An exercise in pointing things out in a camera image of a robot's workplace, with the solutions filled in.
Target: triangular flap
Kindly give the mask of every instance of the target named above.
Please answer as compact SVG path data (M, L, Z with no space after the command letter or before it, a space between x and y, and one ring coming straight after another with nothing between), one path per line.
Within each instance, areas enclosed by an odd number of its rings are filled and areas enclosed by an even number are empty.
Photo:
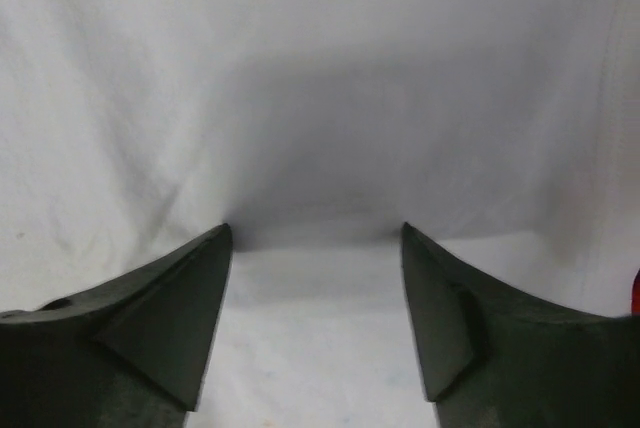
M482 350L467 313L473 297L445 278L414 233L408 224L402 230L405 292L426 396L438 402L478 364Z
M228 225L111 318L94 340L194 411L231 262Z

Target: dark green plastic piece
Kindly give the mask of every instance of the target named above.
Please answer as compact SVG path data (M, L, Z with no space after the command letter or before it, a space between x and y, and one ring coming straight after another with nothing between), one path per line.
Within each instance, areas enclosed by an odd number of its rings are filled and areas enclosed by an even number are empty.
M0 313L0 427L183 427L231 253L222 225L88 291Z
M402 266L426 397L442 428L640 426L640 317L531 296L408 224Z

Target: white surface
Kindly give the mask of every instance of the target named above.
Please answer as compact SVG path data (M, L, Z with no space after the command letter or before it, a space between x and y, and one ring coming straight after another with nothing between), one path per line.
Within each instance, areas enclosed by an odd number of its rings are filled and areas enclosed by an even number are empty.
M639 0L0 0L0 310L239 239L191 427L429 426L393 233L628 312Z

